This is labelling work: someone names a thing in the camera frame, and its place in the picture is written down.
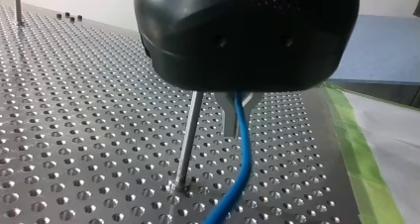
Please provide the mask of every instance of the hole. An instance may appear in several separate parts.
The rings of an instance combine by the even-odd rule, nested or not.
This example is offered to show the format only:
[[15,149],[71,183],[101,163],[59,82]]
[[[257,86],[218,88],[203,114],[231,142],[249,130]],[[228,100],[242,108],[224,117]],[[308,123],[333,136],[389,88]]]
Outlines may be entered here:
[[14,181],[5,181],[1,183],[1,187],[4,189],[11,188],[15,185]]
[[92,176],[92,181],[95,183],[99,183],[105,180],[105,176],[104,175],[93,175]]
[[143,216],[145,214],[145,208],[141,206],[135,206],[131,209],[134,216]]
[[11,168],[0,169],[0,177],[6,177],[12,175],[13,170]]
[[209,199],[210,204],[212,205],[217,205],[217,203],[219,203],[219,200],[217,200],[216,198],[210,198]]
[[179,216],[186,216],[186,215],[188,215],[188,210],[186,210],[186,209],[179,209],[177,212],[178,212],[178,215]]
[[160,202],[152,202],[152,208],[153,209],[160,209],[161,203]]
[[55,183],[51,185],[50,189],[52,192],[61,192],[65,188],[65,185],[62,183]]
[[74,217],[74,215],[75,212],[73,210],[65,210],[59,213],[59,219],[62,221],[69,221]]
[[59,197],[57,200],[56,200],[56,203],[58,204],[58,205],[64,205],[65,203],[67,203],[68,202],[68,198],[67,197]]
[[13,208],[13,209],[8,210],[6,212],[6,216],[9,217],[9,218],[13,218],[13,217],[19,216],[20,213],[21,213],[21,209],[19,209],[19,208]]
[[19,199],[18,193],[6,194],[2,197],[4,203],[12,203]]
[[155,191],[153,189],[143,189],[143,196],[152,197],[154,195],[155,195]]
[[204,203],[194,203],[192,205],[192,207],[194,208],[194,210],[196,210],[197,212],[203,212],[206,209],[206,205],[204,205]]
[[104,224],[104,223],[105,223],[104,220],[97,219],[97,218],[92,219],[92,220],[89,221],[89,224]]
[[47,207],[45,202],[35,202],[31,205],[31,210],[33,212],[41,212]]
[[84,207],[84,212],[86,213],[92,213],[96,210],[96,206],[95,205],[88,205]]
[[39,196],[42,193],[40,189],[32,189],[29,191],[30,196]]
[[104,201],[104,206],[108,207],[108,208],[114,208],[118,205],[118,200],[117,199],[106,199]]
[[124,214],[123,213],[115,213],[114,215],[112,215],[112,220],[116,221],[116,222],[120,222],[124,219]]
[[67,170],[67,174],[70,176],[75,176],[78,175],[80,173],[80,169],[79,168],[69,168]]
[[158,221],[161,224],[169,224],[169,223],[172,222],[172,216],[171,215],[162,214],[161,216],[158,217]]
[[49,224],[50,223],[50,218],[48,217],[43,217],[37,220],[36,224]]
[[126,201],[131,202],[134,201],[136,199],[136,195],[134,194],[127,194],[126,195]]
[[86,200],[89,198],[92,194],[89,191],[80,191],[77,193],[77,198],[79,200]]
[[101,187],[99,188],[99,193],[106,194],[109,192],[109,187]]
[[73,185],[74,185],[74,186],[81,186],[81,185],[83,185],[83,183],[84,183],[84,181],[83,181],[83,180],[81,180],[81,179],[79,179],[79,180],[75,180],[75,181],[73,182]]

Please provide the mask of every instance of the white wall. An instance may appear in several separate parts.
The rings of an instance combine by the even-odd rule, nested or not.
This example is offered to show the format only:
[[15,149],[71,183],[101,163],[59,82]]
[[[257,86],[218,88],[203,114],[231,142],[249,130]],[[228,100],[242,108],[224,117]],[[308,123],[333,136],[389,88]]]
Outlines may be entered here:
[[82,15],[86,19],[137,31],[133,0],[22,0],[23,3]]
[[361,0],[361,14],[413,17],[419,0]]
[[[22,0],[34,6],[80,14],[97,22],[137,31],[133,0]],[[413,17],[418,0],[361,0],[361,14]]]

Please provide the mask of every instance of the black robot head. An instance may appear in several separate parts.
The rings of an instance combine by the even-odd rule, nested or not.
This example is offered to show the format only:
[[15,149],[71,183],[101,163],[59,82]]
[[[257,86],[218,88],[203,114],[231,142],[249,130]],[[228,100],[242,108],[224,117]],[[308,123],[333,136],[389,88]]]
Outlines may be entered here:
[[153,67],[201,91],[291,91],[337,68],[359,0],[135,0]]

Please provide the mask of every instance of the metal post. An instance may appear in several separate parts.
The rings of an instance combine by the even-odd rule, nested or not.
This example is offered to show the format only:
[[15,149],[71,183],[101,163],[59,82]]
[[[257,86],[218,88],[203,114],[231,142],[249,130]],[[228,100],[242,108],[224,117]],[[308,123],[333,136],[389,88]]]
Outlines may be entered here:
[[179,166],[175,179],[175,190],[177,191],[185,190],[186,173],[188,171],[188,164],[191,158],[191,151],[194,143],[202,100],[203,92],[192,93],[191,107],[188,113],[188,120],[186,121],[185,136],[182,141],[181,157],[179,159]]
[[15,20],[16,25],[21,26],[23,25],[22,22],[22,7],[21,7],[21,0],[13,0],[15,4]]

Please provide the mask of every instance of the green tape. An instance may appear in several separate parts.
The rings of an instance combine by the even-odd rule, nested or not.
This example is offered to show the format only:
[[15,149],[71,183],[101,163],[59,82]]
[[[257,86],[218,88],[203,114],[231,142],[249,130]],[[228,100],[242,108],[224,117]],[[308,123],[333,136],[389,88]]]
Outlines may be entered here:
[[325,87],[331,101],[335,131],[364,224],[404,223],[388,186],[380,175],[353,108],[338,89]]

